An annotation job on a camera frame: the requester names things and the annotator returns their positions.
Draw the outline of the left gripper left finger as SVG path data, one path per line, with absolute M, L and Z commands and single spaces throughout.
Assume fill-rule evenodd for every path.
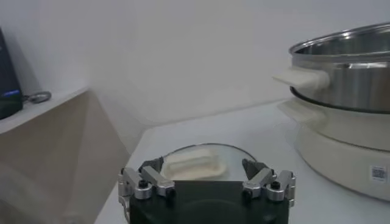
M 141 171 L 124 167 L 118 175 L 118 196 L 122 201 L 135 197 L 148 200 L 153 194 L 167 200 L 176 196 L 175 182 L 164 178 L 152 166 L 143 166 Z

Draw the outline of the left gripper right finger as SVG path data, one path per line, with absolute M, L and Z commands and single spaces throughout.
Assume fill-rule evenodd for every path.
M 295 205 L 296 176 L 292 171 L 283 170 L 277 174 L 265 163 L 242 160 L 248 180 L 243 182 L 242 196 L 246 203 L 255 198 L 265 197 L 274 203 L 287 201 L 289 207 Z

